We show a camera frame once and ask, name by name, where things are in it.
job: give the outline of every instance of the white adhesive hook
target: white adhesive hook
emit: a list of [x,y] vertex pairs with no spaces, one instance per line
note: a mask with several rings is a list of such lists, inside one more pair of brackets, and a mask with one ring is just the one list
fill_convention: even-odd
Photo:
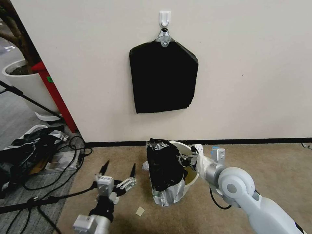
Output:
[[165,28],[169,25],[171,20],[171,11],[160,11],[159,12],[159,25]]

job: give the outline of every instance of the metal clip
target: metal clip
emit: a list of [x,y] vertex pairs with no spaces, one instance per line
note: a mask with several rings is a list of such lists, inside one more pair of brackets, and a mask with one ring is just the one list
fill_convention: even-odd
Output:
[[170,40],[171,36],[168,32],[168,29],[162,28],[159,32],[158,37],[156,38],[156,41],[160,41],[162,47],[167,47],[169,45]]

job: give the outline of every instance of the small paper scrap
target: small paper scrap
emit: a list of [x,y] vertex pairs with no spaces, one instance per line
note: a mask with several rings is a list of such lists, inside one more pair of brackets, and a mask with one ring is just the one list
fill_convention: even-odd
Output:
[[139,208],[137,209],[137,211],[136,211],[136,214],[138,215],[138,216],[142,216],[142,214],[144,213],[144,209],[141,207],[141,206],[139,206]]

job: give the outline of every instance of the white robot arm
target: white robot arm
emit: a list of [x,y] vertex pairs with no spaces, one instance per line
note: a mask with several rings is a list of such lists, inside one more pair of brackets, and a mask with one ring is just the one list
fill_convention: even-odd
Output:
[[213,147],[211,159],[204,156],[202,145],[195,145],[192,151],[193,162],[197,157],[193,169],[226,203],[246,212],[250,226],[257,234],[305,233],[278,204],[255,191],[254,181],[246,171],[237,167],[225,168],[225,149]]

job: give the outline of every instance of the white wall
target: white wall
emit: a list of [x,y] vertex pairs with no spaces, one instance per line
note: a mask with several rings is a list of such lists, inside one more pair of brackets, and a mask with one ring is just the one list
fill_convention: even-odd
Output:
[[[12,0],[87,142],[311,137],[309,0]],[[136,114],[129,50],[159,33],[199,61],[188,109]]]

